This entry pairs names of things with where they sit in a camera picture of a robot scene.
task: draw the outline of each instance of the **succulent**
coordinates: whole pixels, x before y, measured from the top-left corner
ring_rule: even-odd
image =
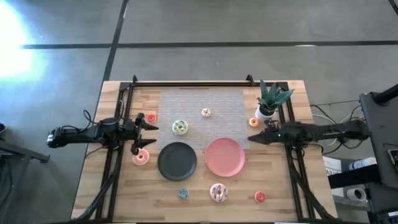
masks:
[[[275,109],[285,103],[293,93],[293,90],[280,92],[280,87],[276,83],[272,84],[269,91],[267,90],[266,83],[260,80],[261,98],[258,97],[260,111],[264,115],[273,114]]]

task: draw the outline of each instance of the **woven placemat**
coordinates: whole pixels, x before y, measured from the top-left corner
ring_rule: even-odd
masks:
[[[201,115],[203,108],[211,111],[209,118]],[[188,123],[188,132],[176,136],[174,121]],[[217,138],[227,137],[249,148],[246,113],[242,90],[162,90],[157,126],[157,148],[172,142],[184,142],[194,149],[206,149]]]

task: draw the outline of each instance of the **small donut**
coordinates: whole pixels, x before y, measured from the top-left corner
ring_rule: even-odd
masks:
[[[223,184],[215,184],[210,188],[210,197],[215,202],[224,202],[228,197],[228,189]]]
[[[266,201],[266,195],[263,192],[256,192],[254,194],[254,199],[257,203],[262,203]]]
[[[176,135],[184,135],[188,131],[188,123],[183,120],[175,121],[172,130]]]
[[[155,122],[155,121],[156,121],[156,115],[154,115],[154,114],[148,115],[148,116],[147,116],[147,121],[148,121],[148,123],[153,123],[153,122]]]
[[[256,118],[251,118],[251,119],[249,120],[249,124],[250,124],[250,126],[252,126],[252,127],[257,127],[257,126],[259,125],[259,120],[256,119]]]
[[[149,152],[145,149],[140,149],[138,155],[132,155],[132,161],[139,166],[145,165],[149,161]]]
[[[179,199],[187,199],[189,197],[189,191],[187,189],[180,189],[178,197]]]
[[[211,111],[208,108],[205,108],[201,111],[201,115],[204,116],[205,118],[208,118],[211,115]]]

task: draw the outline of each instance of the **green frosted donut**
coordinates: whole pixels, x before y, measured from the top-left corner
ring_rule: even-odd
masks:
[[[176,135],[183,135],[188,131],[188,123],[183,120],[174,121],[172,130]]]

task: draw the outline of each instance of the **concrete floor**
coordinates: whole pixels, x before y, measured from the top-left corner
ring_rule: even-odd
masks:
[[[30,165],[11,223],[69,219],[86,145],[49,149],[45,141],[57,126],[84,126],[83,109],[95,112],[109,55],[109,49],[14,47],[109,44],[121,5],[122,0],[0,1],[0,122],[9,126],[4,138],[51,155],[48,164]],[[128,5],[119,42],[397,39],[398,16],[388,0],[135,0]],[[397,58],[398,45],[118,49],[110,80],[130,80],[133,74],[140,80],[242,80],[247,74],[300,79],[317,104],[389,88],[397,83]],[[324,108],[341,120],[356,105]],[[332,156],[372,154],[366,142]],[[363,221],[363,215],[339,215]]]

